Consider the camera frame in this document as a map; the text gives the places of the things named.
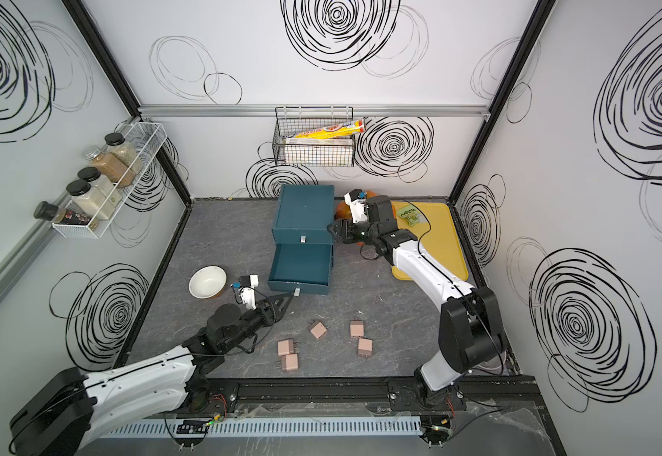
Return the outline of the teal drawer cabinet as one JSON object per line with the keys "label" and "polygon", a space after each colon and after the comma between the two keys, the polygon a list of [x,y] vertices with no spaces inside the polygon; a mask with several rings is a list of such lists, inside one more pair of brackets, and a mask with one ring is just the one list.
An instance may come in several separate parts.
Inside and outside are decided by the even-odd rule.
{"label": "teal drawer cabinet", "polygon": [[272,226],[276,245],[268,277],[275,292],[327,295],[334,264],[328,226],[335,216],[332,185],[285,185]]}

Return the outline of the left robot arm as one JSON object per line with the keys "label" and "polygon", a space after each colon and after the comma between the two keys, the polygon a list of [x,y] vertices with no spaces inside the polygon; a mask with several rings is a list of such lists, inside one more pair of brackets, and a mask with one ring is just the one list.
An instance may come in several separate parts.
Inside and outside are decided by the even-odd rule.
{"label": "left robot arm", "polygon": [[218,308],[182,344],[154,357],[102,372],[77,367],[55,374],[11,418],[12,455],[73,455],[124,425],[182,408],[203,378],[230,356],[253,353],[293,301],[266,296],[255,308]]}

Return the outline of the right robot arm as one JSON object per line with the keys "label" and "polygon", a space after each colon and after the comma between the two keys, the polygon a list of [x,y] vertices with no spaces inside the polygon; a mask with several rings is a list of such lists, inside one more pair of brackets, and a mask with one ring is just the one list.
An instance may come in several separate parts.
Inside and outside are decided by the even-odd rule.
{"label": "right robot arm", "polygon": [[409,276],[439,310],[438,352],[416,372],[425,391],[447,389],[481,363],[503,358],[508,339],[490,288],[476,288],[446,269],[420,237],[398,226],[388,197],[369,197],[356,189],[344,196],[344,202],[351,217],[328,226],[335,241],[372,246],[379,257]]}

